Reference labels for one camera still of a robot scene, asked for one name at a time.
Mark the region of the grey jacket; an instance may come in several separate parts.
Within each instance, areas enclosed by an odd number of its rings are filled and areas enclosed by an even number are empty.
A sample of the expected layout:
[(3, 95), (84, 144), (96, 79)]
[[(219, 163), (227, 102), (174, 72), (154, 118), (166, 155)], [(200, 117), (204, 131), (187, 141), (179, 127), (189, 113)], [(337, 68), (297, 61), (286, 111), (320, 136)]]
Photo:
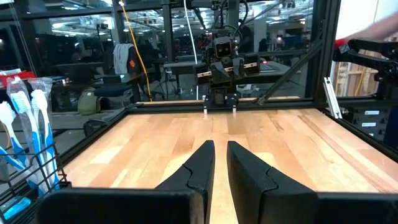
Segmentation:
[(116, 44), (113, 50), (114, 72), (117, 75), (140, 73), (136, 49), (133, 44)]

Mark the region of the red bin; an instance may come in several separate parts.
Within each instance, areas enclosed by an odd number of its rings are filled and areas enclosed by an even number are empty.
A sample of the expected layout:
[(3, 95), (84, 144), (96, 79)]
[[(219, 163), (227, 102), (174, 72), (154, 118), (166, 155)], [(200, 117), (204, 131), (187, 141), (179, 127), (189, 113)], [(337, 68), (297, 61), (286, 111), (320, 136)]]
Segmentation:
[(11, 74), (7, 74), (5, 71), (0, 71), (0, 88), (7, 87), (7, 79), (19, 77), (21, 80), (26, 80), (29, 78), (35, 78), (36, 75), (31, 71), (22, 71), (22, 72), (13, 72)]

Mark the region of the person's forearm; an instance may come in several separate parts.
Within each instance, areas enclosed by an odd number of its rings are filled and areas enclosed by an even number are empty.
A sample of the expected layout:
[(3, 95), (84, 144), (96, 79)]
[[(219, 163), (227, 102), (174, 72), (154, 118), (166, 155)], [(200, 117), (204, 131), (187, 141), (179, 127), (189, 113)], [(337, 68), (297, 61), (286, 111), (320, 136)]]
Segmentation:
[(369, 27), (351, 34), (347, 37), (351, 39), (371, 39), (371, 40), (383, 40), (392, 34), (398, 32), (398, 11), (390, 16), (377, 21)]

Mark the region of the plywood panel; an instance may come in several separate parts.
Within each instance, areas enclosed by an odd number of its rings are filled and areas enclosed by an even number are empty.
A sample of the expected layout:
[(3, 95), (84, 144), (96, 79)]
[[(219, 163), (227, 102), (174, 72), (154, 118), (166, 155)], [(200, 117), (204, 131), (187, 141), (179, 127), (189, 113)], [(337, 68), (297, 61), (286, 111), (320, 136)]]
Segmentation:
[(333, 87), (337, 97), (369, 96), (377, 92), (379, 82), (374, 80), (377, 70), (349, 62), (336, 62)]

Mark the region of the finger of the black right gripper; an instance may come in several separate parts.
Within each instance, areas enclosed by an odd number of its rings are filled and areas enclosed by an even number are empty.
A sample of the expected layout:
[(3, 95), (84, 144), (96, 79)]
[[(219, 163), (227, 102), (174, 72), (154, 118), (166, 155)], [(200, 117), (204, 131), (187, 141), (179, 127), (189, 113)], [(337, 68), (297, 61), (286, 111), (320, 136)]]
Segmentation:
[(212, 80), (214, 83), (224, 83), (231, 80), (221, 62), (212, 63)]
[(235, 78), (245, 77), (243, 58), (239, 57), (233, 59), (233, 73)]

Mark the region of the blue white toothbrush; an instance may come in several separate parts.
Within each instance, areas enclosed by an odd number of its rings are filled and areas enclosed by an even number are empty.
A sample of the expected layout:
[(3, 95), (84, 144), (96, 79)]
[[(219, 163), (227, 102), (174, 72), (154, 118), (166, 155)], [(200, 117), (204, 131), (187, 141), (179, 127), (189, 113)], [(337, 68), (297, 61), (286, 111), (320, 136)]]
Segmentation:
[(15, 79), (9, 78), (7, 80), (7, 93), (17, 113), (20, 116), (25, 116), (29, 120), (27, 124), (32, 131), (31, 143), (35, 157), (35, 162), (32, 163), (34, 168), (37, 169), (37, 171), (34, 171), (34, 174), (37, 177), (39, 197), (44, 196), (44, 194), (49, 191), (50, 185), (47, 182), (47, 170), (44, 166), (45, 159), (41, 153), (42, 143), (40, 140), (39, 127), (33, 114), (27, 88), (19, 77), (15, 77)]
[(47, 181), (54, 190), (59, 190), (59, 176), (57, 172), (56, 152), (53, 145), (52, 127), (50, 124), (48, 107), (49, 94), (52, 89), (50, 78), (33, 78), (28, 80), (32, 87), (31, 103), (37, 127), (39, 129), (40, 143), (43, 149)]
[(25, 169), (24, 165), (10, 156), (1, 146), (0, 146), (0, 156), (3, 156), (5, 160), (17, 171), (22, 171)]
[(12, 123), (15, 118), (16, 118), (16, 113), (11, 108), (11, 105), (6, 101), (0, 103), (0, 122), (2, 122), (2, 124), (5, 125), (6, 131), (9, 134), (11, 146), (14, 151), (14, 154), (16, 155), (16, 160), (21, 162), (25, 167), (24, 169), (25, 172), (21, 174), (22, 177), (25, 177), (26, 175), (29, 175), (31, 173), (29, 168), (30, 161), (25, 155), (24, 148), (18, 141), (15, 132), (13, 130)]

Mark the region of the silver metal bracket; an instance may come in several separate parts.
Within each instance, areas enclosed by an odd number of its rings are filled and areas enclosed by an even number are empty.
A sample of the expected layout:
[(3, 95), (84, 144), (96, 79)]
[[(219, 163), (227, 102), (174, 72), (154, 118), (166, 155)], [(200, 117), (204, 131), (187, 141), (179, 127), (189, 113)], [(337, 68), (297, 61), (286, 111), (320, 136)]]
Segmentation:
[(323, 78), (323, 88), (332, 117), (335, 119), (342, 119), (340, 107), (330, 77)]

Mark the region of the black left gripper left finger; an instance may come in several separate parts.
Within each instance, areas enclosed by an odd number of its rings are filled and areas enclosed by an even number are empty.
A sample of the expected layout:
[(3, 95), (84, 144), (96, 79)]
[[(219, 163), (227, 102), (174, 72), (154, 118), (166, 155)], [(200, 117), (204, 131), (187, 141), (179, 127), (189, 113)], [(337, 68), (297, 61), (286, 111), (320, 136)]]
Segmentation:
[(207, 224), (215, 145), (205, 141), (154, 189), (68, 187), (46, 196), (37, 224)]

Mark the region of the black box white labels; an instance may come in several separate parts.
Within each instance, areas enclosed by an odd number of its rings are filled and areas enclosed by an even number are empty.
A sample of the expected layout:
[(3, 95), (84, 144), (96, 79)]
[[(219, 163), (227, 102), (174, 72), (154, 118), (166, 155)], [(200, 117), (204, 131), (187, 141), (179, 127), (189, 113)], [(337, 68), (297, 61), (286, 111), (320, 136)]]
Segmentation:
[(390, 109), (354, 108), (352, 124), (362, 132), (383, 141), (388, 124)]

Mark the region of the olive backpack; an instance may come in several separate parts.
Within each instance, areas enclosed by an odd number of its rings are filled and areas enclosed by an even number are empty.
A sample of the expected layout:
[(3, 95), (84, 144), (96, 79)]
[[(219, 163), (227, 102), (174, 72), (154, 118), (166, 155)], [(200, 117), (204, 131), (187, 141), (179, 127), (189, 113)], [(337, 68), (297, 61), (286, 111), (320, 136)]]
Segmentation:
[(95, 90), (95, 88), (87, 88), (81, 93), (77, 106), (80, 115), (88, 116), (100, 112), (100, 99), (95, 95)]

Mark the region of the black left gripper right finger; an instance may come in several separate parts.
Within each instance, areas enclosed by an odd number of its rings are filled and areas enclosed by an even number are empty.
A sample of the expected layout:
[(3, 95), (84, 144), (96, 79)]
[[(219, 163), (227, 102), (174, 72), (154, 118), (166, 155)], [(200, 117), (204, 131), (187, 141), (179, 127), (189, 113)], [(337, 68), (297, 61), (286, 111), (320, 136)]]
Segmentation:
[(239, 224), (398, 224), (398, 194), (316, 192), (228, 142)]

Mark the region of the light blue toothpaste tube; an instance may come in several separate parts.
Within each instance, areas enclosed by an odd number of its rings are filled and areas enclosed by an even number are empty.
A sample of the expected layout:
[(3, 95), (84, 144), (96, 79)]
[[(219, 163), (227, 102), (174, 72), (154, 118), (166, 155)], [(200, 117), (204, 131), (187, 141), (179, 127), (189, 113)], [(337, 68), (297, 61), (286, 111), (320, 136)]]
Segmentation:
[(31, 201), (27, 197), (15, 196), (0, 206), (0, 211), (4, 215), (5, 220), (10, 220), (21, 211), (25, 210)]

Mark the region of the dark grey desk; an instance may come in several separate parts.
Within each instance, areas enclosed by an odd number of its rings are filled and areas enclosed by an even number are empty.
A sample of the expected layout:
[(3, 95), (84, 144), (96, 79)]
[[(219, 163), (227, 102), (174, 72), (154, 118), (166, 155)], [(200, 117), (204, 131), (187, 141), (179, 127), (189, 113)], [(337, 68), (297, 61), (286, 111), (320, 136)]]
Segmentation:
[(236, 93), (239, 86), (253, 85), (253, 84), (268, 84), (275, 83), (280, 78), (284, 78), (285, 81), (290, 80), (294, 75), (300, 73), (298, 68), (291, 68), (273, 61), (266, 61), (260, 58), (261, 66), (260, 72), (257, 75), (246, 77), (240, 80), (235, 80), (228, 83), (198, 83), (197, 82), (197, 64), (191, 62), (176, 62), (166, 63), (165, 68), (171, 69), (175, 75), (188, 75), (193, 74), (195, 80), (199, 85), (208, 85), (212, 90), (224, 89), (228, 93)]

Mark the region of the black aluminium table frame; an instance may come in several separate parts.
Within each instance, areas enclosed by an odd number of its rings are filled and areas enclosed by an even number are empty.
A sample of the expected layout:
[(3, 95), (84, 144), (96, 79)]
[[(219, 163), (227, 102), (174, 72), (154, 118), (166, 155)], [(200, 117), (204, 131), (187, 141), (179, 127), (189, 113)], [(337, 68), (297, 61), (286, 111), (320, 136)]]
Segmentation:
[[(338, 14), (340, 13), (341, 0), (321, 0), (321, 3), (316, 7), (318, 15), (323, 19), (320, 21), (322, 26), (320, 30), (324, 32), (321, 37), (313, 44), (313, 46), (305, 50), (305, 55), (292, 68), (290, 68), (280, 78), (272, 78), (270, 76), (265, 79), (270, 79), (274, 82), (270, 91), (274, 93), (281, 87), (288, 79), (292, 78), (293, 73), (298, 71), (308, 61), (318, 60), (319, 64), (314, 65), (313, 68), (318, 73), (313, 77), (312, 93), (314, 98), (273, 98), (270, 93), (264, 94), (264, 99), (258, 102), (258, 99), (241, 98), (237, 105), (238, 111), (252, 111), (252, 110), (290, 110), (290, 109), (317, 109), (325, 111), (328, 105), (324, 102), (326, 94), (320, 87), (321, 79), (325, 78), (330, 71), (330, 66), (326, 64), (327, 59), (331, 59), (331, 51), (333, 50), (332, 38), (336, 34), (338, 23)], [(92, 145), (101, 136), (106, 134), (114, 125), (116, 125), (125, 116), (130, 114), (157, 114), (157, 113), (193, 113), (202, 112), (204, 107), (203, 100), (188, 100), (188, 101), (155, 101), (136, 103), (123, 109), (117, 116), (111, 119), (109, 124), (102, 126), (93, 132), (93, 134), (85, 137), (77, 142), (71, 148), (58, 156), (58, 161), (61, 164), (68, 164), (78, 155), (80, 155), (88, 146)]]

